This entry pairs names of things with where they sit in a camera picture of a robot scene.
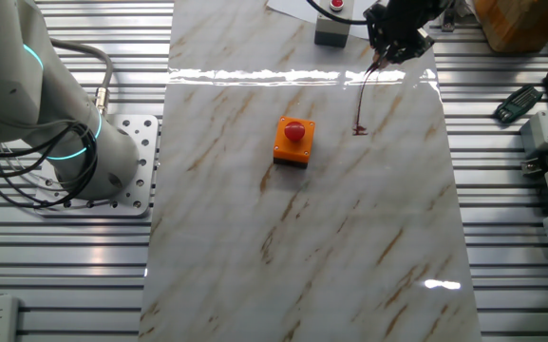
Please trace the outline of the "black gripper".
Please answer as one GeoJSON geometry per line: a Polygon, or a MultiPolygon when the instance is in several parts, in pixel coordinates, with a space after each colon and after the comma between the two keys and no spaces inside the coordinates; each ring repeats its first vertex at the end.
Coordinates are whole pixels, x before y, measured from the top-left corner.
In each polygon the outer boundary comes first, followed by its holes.
{"type": "Polygon", "coordinates": [[[368,39],[373,48],[376,67],[400,65],[426,52],[434,40],[423,26],[439,17],[453,1],[450,0],[388,0],[373,3],[364,11],[368,39]]]}

